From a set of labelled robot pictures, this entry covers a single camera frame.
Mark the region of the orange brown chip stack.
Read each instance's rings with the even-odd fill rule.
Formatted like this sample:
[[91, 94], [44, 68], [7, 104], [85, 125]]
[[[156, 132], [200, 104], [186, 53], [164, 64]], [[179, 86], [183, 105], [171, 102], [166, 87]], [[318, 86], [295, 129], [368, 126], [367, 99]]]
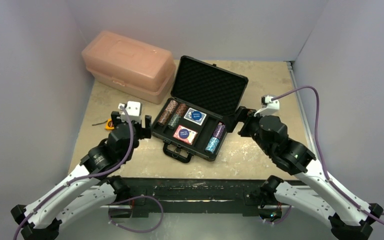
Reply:
[[178, 105], [177, 101], [171, 100], [168, 103], [168, 105], [166, 106], [166, 108], [163, 110], [163, 113], [161, 114], [160, 118], [158, 119], [157, 124], [160, 126], [164, 126], [168, 122], [170, 116], [172, 115], [172, 113], [176, 109], [177, 105]]

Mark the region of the green dark chip stack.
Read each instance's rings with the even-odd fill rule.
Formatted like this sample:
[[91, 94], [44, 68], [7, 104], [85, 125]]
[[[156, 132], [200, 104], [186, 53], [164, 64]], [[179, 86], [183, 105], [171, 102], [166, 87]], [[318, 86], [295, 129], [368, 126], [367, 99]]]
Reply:
[[175, 113], [172, 116], [171, 120], [168, 122], [167, 127], [173, 130], [178, 125], [180, 118], [181, 118], [181, 116], [179, 114]]

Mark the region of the blue small blind button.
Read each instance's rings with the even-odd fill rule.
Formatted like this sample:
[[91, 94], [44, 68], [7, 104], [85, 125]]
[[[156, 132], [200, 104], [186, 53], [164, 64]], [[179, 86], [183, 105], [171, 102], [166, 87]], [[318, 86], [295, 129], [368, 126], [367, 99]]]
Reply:
[[200, 111], [193, 111], [190, 116], [192, 120], [200, 121], [203, 115]]

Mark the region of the black poker carrying case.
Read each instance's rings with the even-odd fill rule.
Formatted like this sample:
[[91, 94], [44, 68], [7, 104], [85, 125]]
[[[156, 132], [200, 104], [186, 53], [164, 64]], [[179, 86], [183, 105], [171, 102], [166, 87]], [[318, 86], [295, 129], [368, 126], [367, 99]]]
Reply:
[[[228, 132], [224, 130], [215, 153], [206, 152], [205, 148], [213, 136], [217, 124], [223, 123], [223, 116], [232, 114], [239, 108], [248, 82], [248, 78], [244, 75], [191, 56], [182, 56], [179, 60], [170, 98], [164, 103], [151, 127], [152, 134], [163, 141], [164, 154], [182, 163], [189, 163], [194, 156], [209, 162], [214, 161]], [[171, 100], [178, 103], [176, 109], [164, 126], [158, 125], [161, 114]], [[174, 129], [168, 128], [167, 125], [180, 104], [186, 104], [188, 108], [206, 113], [203, 124], [197, 125], [184, 119], [186, 111]], [[197, 137], [192, 145], [173, 137], [179, 125], [197, 132]]]

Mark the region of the blue big blind button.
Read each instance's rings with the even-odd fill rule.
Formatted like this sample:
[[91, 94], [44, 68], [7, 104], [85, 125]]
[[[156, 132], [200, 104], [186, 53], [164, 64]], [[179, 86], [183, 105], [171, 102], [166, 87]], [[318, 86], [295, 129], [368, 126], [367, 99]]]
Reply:
[[180, 127], [177, 131], [177, 137], [181, 140], [187, 140], [191, 137], [192, 132], [190, 129]]

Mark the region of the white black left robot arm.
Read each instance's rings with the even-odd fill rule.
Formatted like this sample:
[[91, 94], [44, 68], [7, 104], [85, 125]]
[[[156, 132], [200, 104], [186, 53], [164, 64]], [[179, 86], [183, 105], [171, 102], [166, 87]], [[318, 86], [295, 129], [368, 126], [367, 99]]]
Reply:
[[91, 210], [129, 199], [129, 187], [111, 174], [132, 158], [142, 139], [151, 138], [152, 118], [129, 110], [113, 111], [114, 129], [81, 159], [60, 183], [38, 200], [18, 204], [11, 215], [18, 224], [13, 239], [54, 240], [71, 222]]

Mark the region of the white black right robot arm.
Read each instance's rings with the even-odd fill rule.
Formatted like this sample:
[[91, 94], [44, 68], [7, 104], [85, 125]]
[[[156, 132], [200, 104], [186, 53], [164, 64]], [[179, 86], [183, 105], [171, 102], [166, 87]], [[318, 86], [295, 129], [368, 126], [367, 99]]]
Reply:
[[317, 195], [302, 192], [285, 180], [271, 175], [260, 187], [261, 207], [274, 202], [290, 205], [330, 227], [338, 240], [367, 240], [372, 224], [382, 215], [377, 203], [367, 203], [342, 184], [335, 184], [321, 160], [304, 144], [289, 137], [288, 127], [278, 116], [241, 106], [227, 118], [228, 132], [237, 123], [241, 137], [252, 138], [263, 153], [282, 171], [294, 176]]

